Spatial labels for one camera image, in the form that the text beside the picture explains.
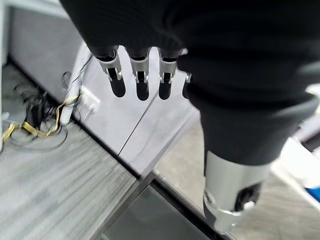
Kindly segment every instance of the white cable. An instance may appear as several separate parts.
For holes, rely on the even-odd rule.
[[[86,115],[84,116],[84,119],[83,119],[83,123],[84,123],[84,124],[87,122],[87,120],[89,119],[89,117],[94,113],[95,108],[96,108],[96,105],[95,105],[95,104],[91,104],[91,105],[90,105],[89,111],[86,113]]]

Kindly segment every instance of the black fingertip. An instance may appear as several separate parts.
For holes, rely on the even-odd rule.
[[[182,96],[185,99],[189,99],[188,97],[188,93],[187,93],[187,87],[188,87],[189,83],[187,83],[187,81],[184,81],[184,85],[183,85],[183,89],[182,89]]]
[[[136,95],[141,101],[145,101],[149,97],[148,83],[140,82],[136,84]]]
[[[114,78],[112,81],[110,81],[111,89],[114,95],[116,95],[118,98],[121,98],[126,93],[126,86],[124,82],[124,78],[121,77],[120,80]]]
[[[171,94],[171,83],[164,82],[159,84],[159,97],[162,100],[166,100],[170,97]]]

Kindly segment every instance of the floor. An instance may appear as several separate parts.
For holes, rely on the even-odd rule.
[[[200,210],[205,186],[203,144],[198,123],[155,167]],[[320,213],[271,174],[256,209],[231,234],[237,240],[318,240],[319,222]]]

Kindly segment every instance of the blue object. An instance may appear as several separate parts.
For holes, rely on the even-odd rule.
[[[320,203],[320,187],[306,188],[305,190]]]

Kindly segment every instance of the black metal frame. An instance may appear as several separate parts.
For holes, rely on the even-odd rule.
[[[45,88],[41,86],[36,80],[34,80],[23,68],[15,62],[12,58],[9,58],[9,63],[13,64],[20,72],[35,86],[38,86],[40,91],[46,92]],[[50,93],[47,94],[49,101],[52,101],[56,105],[59,104],[59,100],[52,96]],[[116,154],[105,142],[97,137],[91,130],[82,124],[79,120],[72,116],[71,119],[79,125],[94,141],[96,141],[105,151],[107,151],[119,164],[121,164],[130,174],[136,179],[136,183],[131,187],[126,196],[119,203],[118,207],[114,212],[111,213],[110,217],[105,220],[105,224],[100,229],[100,233],[108,229],[118,217],[129,207],[129,205],[140,195],[140,193],[147,187],[151,186],[156,190],[168,203],[170,203],[178,212],[180,212],[186,219],[188,219],[196,228],[204,233],[211,240],[232,240],[230,235],[222,235],[214,231],[207,223],[204,216],[198,212],[191,204],[178,194],[174,188],[169,186],[159,176],[153,172],[148,174],[145,178],[135,171],[127,162],[125,162],[118,154]],[[99,233],[92,236],[91,239],[95,239]]]

